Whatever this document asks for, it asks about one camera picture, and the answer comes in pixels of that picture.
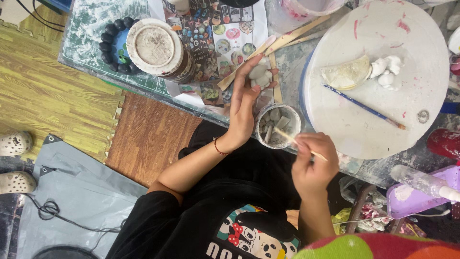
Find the hand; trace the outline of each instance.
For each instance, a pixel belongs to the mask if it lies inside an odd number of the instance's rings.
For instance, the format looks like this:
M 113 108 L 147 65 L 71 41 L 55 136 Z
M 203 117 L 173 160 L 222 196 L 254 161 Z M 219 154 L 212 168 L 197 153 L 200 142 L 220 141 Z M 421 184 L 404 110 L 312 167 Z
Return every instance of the hand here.
M 339 171 L 339 158 L 331 138 L 322 132 L 300 133 L 295 140 L 298 152 L 292 165 L 292 179 L 300 197 L 307 200 L 327 193 L 326 187 Z M 320 153 L 328 161 L 316 158 L 312 164 L 310 150 Z
M 257 66 L 262 57 L 263 54 L 259 54 L 236 70 L 230 105 L 230 126 L 227 133 L 220 137 L 216 143 L 221 152 L 231 152 L 241 147 L 251 137 L 254 129 L 253 104 L 260 93 L 260 86 L 256 85 L 251 88 L 246 76 L 253 67 Z M 269 71 L 273 75 L 278 73 L 278 69 Z M 276 84 L 277 82 L 271 82 L 269 88 L 276 86 Z

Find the round white board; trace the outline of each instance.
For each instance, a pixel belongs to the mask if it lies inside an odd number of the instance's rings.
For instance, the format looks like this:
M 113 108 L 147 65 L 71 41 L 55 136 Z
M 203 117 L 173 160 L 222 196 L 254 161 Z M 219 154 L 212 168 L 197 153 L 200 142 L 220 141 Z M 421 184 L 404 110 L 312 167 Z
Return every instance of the round white board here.
M 396 55 L 404 67 L 384 89 L 377 79 L 344 94 L 403 124 L 385 120 L 323 87 L 320 68 L 367 54 L 371 62 Z M 330 135 L 337 150 L 359 159 L 380 159 L 412 147 L 441 109 L 449 81 L 449 55 L 433 19 L 405 1 L 374 1 L 351 11 L 323 36 L 310 60 L 304 81 L 305 103 L 313 128 Z M 417 114 L 426 110 L 428 122 Z

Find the red container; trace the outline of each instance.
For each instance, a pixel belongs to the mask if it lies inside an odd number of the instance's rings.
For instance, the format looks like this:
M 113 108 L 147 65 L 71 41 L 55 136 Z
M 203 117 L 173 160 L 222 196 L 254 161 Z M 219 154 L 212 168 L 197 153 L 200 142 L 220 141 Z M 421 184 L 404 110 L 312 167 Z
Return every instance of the red container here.
M 460 132 L 435 129 L 431 132 L 426 146 L 431 152 L 455 160 L 460 160 Z

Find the colorful fabric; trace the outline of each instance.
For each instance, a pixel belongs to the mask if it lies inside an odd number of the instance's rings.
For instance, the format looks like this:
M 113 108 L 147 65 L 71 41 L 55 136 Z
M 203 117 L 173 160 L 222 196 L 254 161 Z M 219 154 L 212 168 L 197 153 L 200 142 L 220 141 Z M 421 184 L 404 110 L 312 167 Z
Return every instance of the colorful fabric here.
M 294 259 L 460 258 L 460 247 L 427 238 L 391 234 L 340 235 L 314 242 Z

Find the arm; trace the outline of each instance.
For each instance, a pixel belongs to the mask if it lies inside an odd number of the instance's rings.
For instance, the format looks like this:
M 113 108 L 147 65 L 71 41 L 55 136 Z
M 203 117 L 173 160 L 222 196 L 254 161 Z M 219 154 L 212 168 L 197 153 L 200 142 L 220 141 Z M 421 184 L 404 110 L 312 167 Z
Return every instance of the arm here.
M 217 149 L 229 153 L 242 146 L 250 138 L 254 128 L 252 106 L 260 93 L 260 86 L 250 87 L 246 76 L 263 55 L 257 55 L 241 65 L 235 76 L 230 106 L 230 126 L 216 141 Z M 147 193 L 157 190 L 173 194 L 182 203 L 182 195 L 189 191 L 205 174 L 225 156 L 220 155 L 214 142 L 194 151 L 166 168 L 150 186 Z
M 334 236 L 328 206 L 327 185 L 339 171 L 339 158 L 334 144 L 324 133 L 303 133 L 296 137 L 298 154 L 292 166 L 294 185 L 302 198 L 299 213 L 299 235 L 304 244 Z M 328 161 L 310 162 L 310 149 Z

